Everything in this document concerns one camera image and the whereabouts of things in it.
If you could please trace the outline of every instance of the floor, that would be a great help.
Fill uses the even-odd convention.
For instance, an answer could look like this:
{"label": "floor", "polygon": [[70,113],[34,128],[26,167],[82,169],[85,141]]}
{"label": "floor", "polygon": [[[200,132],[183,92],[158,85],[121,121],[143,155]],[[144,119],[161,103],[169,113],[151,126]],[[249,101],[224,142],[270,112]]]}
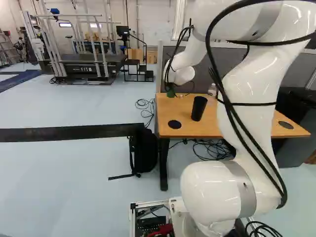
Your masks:
{"label": "floor", "polygon": [[[3,70],[25,69],[36,67]],[[134,103],[153,98],[156,86],[122,78],[111,87],[59,86],[50,79],[42,75],[0,93],[1,128],[146,122]],[[127,237],[129,204],[179,196],[182,170],[198,161],[190,143],[171,149],[169,190],[161,192],[157,169],[141,179],[107,180],[130,173],[126,138],[0,143],[0,154],[0,236],[11,237]],[[256,220],[285,237],[314,236],[316,166],[281,172],[288,204]]]}

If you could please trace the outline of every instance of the wooden table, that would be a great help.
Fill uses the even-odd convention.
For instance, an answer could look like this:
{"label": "wooden table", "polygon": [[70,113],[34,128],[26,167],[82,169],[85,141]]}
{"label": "wooden table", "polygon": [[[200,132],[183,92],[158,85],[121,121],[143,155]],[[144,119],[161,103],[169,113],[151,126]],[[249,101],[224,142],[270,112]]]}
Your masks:
{"label": "wooden table", "polygon": [[[191,119],[191,111],[194,97],[200,95],[208,99],[208,103],[204,110],[201,121],[196,122]],[[156,94],[156,120],[155,134],[159,139],[159,165],[160,165],[160,189],[166,191],[168,189],[167,180],[167,157],[169,150],[170,138],[207,138],[220,139],[223,138],[216,120],[217,101],[214,97],[206,94],[190,94],[184,97],[168,98],[166,93]],[[181,122],[180,129],[170,128],[168,122],[177,120]],[[279,125],[279,121],[285,121],[294,128],[287,129]],[[296,124],[283,114],[275,111],[272,138],[292,138],[292,137],[309,137],[311,134]]]}

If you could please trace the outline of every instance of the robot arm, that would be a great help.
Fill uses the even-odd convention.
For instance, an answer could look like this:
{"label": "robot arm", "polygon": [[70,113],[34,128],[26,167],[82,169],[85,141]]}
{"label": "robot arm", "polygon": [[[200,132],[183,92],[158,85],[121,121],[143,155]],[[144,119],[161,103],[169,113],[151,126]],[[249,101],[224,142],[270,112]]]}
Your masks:
{"label": "robot arm", "polygon": [[[223,9],[235,2],[196,0],[192,20],[195,28],[185,51],[177,54],[171,63],[173,70],[169,72],[169,82],[181,85],[193,79],[195,73],[192,66],[198,64],[206,54],[205,42],[201,40],[208,25]],[[315,4],[309,2],[256,4],[223,18],[214,28],[211,39],[261,42],[291,40],[314,32],[315,16]],[[256,104],[276,101],[282,78],[307,43],[308,40],[291,45],[251,46],[248,56],[222,80],[230,101]],[[277,168],[271,145],[275,106],[234,108]],[[278,207],[281,199],[280,193],[237,137],[225,106],[219,102],[217,120],[223,137],[236,148],[235,159],[193,163],[181,176],[185,207],[207,236],[228,232],[236,218],[269,212]],[[277,181],[267,161],[240,127],[239,130],[247,145]]]}

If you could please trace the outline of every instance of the black backpack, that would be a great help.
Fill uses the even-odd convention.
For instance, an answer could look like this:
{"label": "black backpack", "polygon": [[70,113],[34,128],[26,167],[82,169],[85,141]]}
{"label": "black backpack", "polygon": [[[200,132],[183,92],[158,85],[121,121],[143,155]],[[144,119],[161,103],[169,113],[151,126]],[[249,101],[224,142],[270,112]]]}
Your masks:
{"label": "black backpack", "polygon": [[131,174],[110,177],[109,180],[126,177],[141,177],[140,173],[150,172],[157,164],[158,141],[157,137],[148,128],[140,129],[129,139],[129,162]]}

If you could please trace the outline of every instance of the plastic bottle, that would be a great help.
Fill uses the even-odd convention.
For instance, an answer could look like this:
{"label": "plastic bottle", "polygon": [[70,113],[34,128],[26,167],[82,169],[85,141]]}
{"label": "plastic bottle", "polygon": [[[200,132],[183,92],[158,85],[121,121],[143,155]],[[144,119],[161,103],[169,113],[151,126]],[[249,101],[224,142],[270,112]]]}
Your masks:
{"label": "plastic bottle", "polygon": [[210,96],[215,96],[216,95],[216,85],[215,83],[212,83],[212,85],[209,87],[207,94]]}

